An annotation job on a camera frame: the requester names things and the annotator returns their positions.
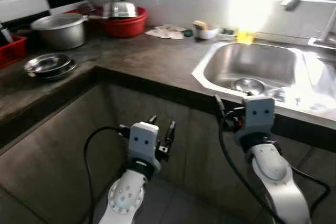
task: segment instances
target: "red dish rack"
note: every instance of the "red dish rack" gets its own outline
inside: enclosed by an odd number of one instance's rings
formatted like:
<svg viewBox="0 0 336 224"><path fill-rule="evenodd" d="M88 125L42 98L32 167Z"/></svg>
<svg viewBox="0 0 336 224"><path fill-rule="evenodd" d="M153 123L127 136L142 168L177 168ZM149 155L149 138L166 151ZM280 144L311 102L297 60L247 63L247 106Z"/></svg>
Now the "red dish rack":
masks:
<svg viewBox="0 0 336 224"><path fill-rule="evenodd" d="M0 47L0 68L4 68L27 56L26 37L12 35L13 43Z"/></svg>

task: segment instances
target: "stacked metal plates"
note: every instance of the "stacked metal plates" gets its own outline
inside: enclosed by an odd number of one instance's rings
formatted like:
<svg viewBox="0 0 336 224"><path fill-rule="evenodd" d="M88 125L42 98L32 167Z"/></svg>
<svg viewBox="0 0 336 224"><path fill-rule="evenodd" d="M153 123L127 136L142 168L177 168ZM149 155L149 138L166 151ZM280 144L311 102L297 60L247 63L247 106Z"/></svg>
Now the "stacked metal plates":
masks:
<svg viewBox="0 0 336 224"><path fill-rule="evenodd" d="M28 61L24 69L34 78L55 81L68 76L76 67L74 60L63 54L47 54Z"/></svg>

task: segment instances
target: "yellow cup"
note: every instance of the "yellow cup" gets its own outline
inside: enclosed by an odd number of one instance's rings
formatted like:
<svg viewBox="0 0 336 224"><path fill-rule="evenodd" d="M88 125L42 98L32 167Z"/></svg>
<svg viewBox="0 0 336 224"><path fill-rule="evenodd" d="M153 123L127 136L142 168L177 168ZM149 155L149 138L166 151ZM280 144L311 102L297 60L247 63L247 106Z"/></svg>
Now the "yellow cup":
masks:
<svg viewBox="0 0 336 224"><path fill-rule="evenodd" d="M242 43L252 43L256 36L255 31L238 30L237 41Z"/></svg>

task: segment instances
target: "pot handle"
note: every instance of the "pot handle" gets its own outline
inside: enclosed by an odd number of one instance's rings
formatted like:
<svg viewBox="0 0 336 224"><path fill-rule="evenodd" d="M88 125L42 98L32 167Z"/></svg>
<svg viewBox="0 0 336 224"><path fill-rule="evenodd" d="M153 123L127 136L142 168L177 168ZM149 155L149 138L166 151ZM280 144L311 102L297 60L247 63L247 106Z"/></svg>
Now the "pot handle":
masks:
<svg viewBox="0 0 336 224"><path fill-rule="evenodd" d="M89 21L90 19L103 19L102 16L99 15L94 15L94 14L90 14L90 15L83 15L84 21Z"/></svg>

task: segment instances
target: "sink basin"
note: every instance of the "sink basin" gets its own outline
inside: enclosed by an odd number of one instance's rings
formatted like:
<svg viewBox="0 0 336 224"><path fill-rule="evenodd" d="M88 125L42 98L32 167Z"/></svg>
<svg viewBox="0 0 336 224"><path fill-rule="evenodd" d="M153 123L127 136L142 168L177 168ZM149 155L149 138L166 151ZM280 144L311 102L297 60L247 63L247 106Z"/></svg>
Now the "sink basin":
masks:
<svg viewBox="0 0 336 224"><path fill-rule="evenodd" d="M216 43L192 74L209 89L268 95L291 105L312 92L303 52L295 48Z"/></svg>

